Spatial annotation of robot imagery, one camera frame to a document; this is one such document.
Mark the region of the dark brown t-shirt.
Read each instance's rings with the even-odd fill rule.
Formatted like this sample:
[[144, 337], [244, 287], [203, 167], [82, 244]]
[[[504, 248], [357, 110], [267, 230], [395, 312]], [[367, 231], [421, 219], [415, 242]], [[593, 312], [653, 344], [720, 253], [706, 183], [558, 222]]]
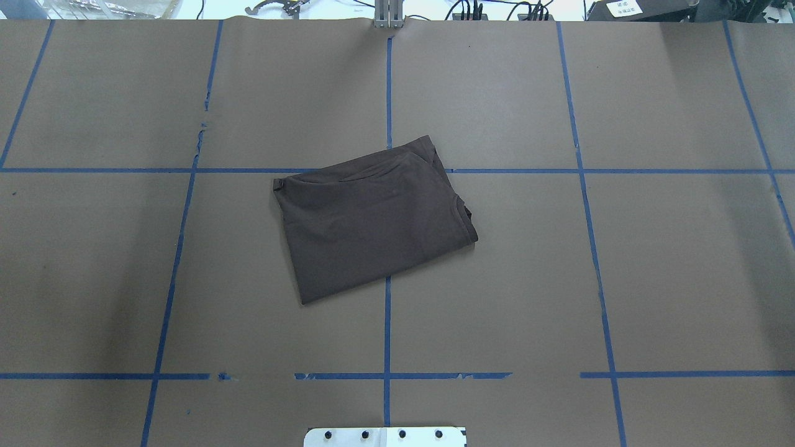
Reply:
[[479, 240], [471, 211], [428, 135], [276, 178], [272, 191], [304, 305]]

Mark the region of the black box with white label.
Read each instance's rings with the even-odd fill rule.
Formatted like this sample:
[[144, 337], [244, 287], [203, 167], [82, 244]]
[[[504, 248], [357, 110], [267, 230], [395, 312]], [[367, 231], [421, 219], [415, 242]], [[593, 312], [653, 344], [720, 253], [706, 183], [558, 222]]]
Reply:
[[587, 11], [586, 22], [687, 22], [698, 1], [599, 1]]

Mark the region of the aluminium frame post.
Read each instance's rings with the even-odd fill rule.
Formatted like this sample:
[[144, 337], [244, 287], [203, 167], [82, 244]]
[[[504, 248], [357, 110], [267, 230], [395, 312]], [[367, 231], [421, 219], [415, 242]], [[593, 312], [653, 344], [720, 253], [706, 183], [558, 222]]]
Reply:
[[405, 25], [403, 0], [375, 0], [374, 27], [376, 29], [399, 29]]

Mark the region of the white pedestal column with base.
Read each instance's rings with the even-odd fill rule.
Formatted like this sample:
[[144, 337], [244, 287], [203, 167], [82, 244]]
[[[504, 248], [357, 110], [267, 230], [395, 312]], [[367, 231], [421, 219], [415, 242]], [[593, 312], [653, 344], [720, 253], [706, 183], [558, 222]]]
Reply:
[[459, 427], [313, 428], [304, 446], [467, 446], [466, 429]]

